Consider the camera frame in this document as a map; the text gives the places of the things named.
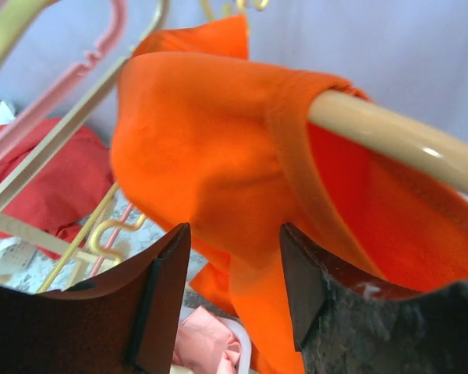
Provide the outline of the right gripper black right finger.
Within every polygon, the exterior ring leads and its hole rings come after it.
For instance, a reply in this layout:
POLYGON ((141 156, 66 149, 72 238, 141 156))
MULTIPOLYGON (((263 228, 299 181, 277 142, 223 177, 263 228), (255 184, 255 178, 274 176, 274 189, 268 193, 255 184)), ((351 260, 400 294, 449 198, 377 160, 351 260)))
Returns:
POLYGON ((468 373, 468 280, 418 292, 370 275, 292 224, 280 248, 308 373, 468 373))

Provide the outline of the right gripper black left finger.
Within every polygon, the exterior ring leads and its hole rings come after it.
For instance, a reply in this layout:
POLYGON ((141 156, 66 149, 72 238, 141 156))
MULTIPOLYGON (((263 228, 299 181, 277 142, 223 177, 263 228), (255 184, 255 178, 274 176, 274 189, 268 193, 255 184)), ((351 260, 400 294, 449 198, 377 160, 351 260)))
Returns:
POLYGON ((0 286, 0 373, 167 373, 190 248, 180 224, 64 291, 0 286))

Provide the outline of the orange t shirt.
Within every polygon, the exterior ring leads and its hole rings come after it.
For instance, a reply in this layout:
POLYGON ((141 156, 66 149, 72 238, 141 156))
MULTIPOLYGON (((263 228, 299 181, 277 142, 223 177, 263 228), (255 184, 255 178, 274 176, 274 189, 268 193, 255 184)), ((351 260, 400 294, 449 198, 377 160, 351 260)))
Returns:
POLYGON ((192 287, 238 316, 260 373, 301 373, 279 229, 292 223, 373 275, 416 291, 468 279, 468 202, 419 171, 307 120, 338 76, 250 62, 242 16, 159 30, 118 81, 112 169, 207 265, 192 287))

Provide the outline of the orange wavy hanger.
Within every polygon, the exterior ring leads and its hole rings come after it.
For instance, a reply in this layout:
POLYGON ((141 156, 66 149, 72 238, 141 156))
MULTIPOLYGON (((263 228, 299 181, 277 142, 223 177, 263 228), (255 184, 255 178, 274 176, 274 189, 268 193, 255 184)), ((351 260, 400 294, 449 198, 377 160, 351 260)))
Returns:
POLYGON ((468 144, 460 139, 335 90, 312 101, 308 119, 468 195, 468 144))

